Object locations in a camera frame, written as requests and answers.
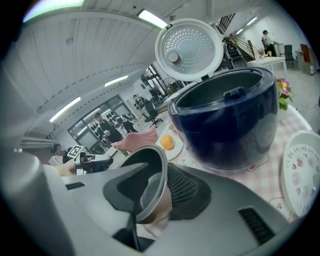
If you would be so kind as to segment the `black metal pot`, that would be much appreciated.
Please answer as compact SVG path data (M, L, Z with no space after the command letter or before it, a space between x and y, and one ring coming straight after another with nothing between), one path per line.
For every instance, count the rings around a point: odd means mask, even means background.
M146 164L121 184L125 196L134 202L137 234L156 240L168 225L172 194L168 187L168 160L157 145L143 146L128 155L119 168Z

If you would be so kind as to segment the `white table with white legs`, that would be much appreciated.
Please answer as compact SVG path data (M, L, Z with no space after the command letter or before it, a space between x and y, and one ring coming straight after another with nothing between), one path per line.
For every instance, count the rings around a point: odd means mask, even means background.
M248 67L261 67L272 71L276 78L287 79L288 71L284 57L264 57L249 61Z

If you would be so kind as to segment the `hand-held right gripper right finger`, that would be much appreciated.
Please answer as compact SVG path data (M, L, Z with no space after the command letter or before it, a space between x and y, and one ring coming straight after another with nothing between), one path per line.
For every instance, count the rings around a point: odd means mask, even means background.
M206 182L211 201L192 220L168 223L149 256L273 256L296 230L272 205L243 184L170 164Z

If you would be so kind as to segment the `small potted flower plant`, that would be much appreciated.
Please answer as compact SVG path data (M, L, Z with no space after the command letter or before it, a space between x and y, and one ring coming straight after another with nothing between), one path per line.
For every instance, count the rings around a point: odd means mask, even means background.
M289 105L288 101L290 101L291 103L293 102L293 99L291 97L291 85L289 81L284 78L277 78L276 85L279 100L279 108L283 111L287 111Z

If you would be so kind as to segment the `pink cloth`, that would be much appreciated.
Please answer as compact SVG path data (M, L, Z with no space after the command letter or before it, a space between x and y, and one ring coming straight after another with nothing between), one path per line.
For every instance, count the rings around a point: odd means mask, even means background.
M158 138L156 126L153 124L148 131L131 132L121 141L114 142L111 145L118 150L134 152L143 146L155 144Z

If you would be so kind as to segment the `ceiling light panel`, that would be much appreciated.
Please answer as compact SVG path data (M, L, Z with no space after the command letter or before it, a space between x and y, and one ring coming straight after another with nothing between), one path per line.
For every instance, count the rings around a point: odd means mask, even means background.
M168 24L163 21L162 19L160 19L158 16L154 15L153 13L149 12L146 9L142 9L138 14L137 17L153 24L156 27L159 27L161 29L163 29L164 27L166 27Z
M40 0L26 13L22 22L26 23L27 21L48 12L80 7L83 3L84 0Z
M105 86L105 87L108 87L108 86L110 86L110 85L112 85L112 84L119 83L119 82L121 82L121 81L123 81L123 80L126 80L128 77L129 77L128 75L124 75L124 76L118 77L118 78L116 78L116 79L113 79L113 80L111 80L111 81L106 82L106 83L104 84L104 86Z
M50 123L53 123L58 117L60 117L65 111L67 111L69 108L71 108L73 105L78 103L81 100L81 97L78 96L73 101L68 103L66 106L64 106L62 109L60 109L50 120Z

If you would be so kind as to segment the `orange round food item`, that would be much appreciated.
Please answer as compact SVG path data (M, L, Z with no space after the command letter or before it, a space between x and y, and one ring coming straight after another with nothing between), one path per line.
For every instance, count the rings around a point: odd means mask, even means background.
M169 134L161 137L160 144L164 150L172 150L174 148L174 140Z

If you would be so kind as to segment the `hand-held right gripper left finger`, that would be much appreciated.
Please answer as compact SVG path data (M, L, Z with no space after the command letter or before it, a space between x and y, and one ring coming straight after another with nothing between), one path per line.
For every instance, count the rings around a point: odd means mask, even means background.
M133 202L117 190L120 178L132 176L138 163L98 173L61 177L55 167L44 173L74 256L137 256L150 245L138 236Z

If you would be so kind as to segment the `dark blue rice cooker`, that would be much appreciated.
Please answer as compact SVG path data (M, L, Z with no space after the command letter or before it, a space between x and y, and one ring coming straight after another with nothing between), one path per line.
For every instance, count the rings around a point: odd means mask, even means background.
M223 41L209 24L183 18L167 24L155 42L159 66L193 82L174 98L168 114L185 149L212 170L243 170L269 151L278 126L274 73L263 67L218 72Z

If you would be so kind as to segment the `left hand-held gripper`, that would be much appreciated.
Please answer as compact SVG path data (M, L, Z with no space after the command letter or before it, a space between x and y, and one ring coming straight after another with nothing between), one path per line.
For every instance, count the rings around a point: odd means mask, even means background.
M73 175L85 175L90 173L99 173L107 170L114 162L114 159L108 154L89 154L84 146L75 145L65 150L67 161L73 160L75 170Z

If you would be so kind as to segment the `white perforated steamer tray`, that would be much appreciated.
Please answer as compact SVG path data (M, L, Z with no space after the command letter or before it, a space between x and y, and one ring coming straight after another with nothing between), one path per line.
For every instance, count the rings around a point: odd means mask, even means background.
M297 216L305 216L320 193L320 135L301 130L285 144L280 184L284 201Z

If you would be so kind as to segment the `black office chair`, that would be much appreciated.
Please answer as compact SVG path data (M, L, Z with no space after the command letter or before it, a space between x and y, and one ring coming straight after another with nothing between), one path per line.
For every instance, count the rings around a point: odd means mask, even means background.
M145 113L148 114L148 116L145 118L145 122L149 123L152 122L152 124L150 125L150 127L152 125L155 125L155 127L157 128L157 123L159 122L163 122L163 120L161 118L158 118L158 112L155 110L153 104L151 101L149 100L145 100L144 102L144 107L145 107Z

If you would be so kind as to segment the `person's left forearm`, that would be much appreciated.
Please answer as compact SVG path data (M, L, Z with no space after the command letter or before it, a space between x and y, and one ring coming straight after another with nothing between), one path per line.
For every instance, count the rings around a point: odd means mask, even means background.
M74 176L77 172L76 165L73 160L57 165L55 168L61 177Z

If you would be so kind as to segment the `white plate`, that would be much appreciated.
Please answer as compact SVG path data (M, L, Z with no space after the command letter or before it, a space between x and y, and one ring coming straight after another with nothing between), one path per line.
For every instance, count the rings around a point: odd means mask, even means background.
M161 137L166 134L170 135L173 138L174 147L171 150L164 150L163 147L161 146ZM166 128L163 130L162 134L159 136L156 142L156 145L161 147L164 150L164 153L168 161L175 159L181 153L184 147L183 142L179 137L178 132L172 123L169 123L166 126Z

